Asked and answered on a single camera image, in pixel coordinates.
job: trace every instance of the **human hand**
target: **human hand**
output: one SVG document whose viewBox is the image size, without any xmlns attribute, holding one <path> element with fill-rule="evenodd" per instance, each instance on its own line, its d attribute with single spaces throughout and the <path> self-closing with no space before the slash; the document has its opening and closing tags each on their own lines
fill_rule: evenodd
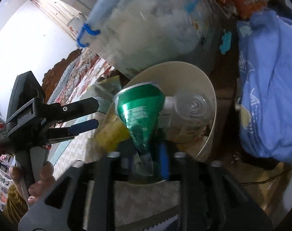
<svg viewBox="0 0 292 231">
<path fill-rule="evenodd" d="M 40 171 L 41 180 L 31 185 L 28 189 L 30 193 L 30 197 L 28 198 L 28 203 L 33 205 L 36 203 L 39 198 L 48 190 L 50 189 L 53 184 L 55 183 L 55 178 L 53 176 L 54 167 L 50 162 L 47 162 Z M 16 189 L 20 196 L 23 197 L 21 185 L 20 185 L 20 178 L 22 176 L 22 171 L 16 167 L 12 166 L 9 169 L 9 175 L 13 179 Z"/>
</svg>

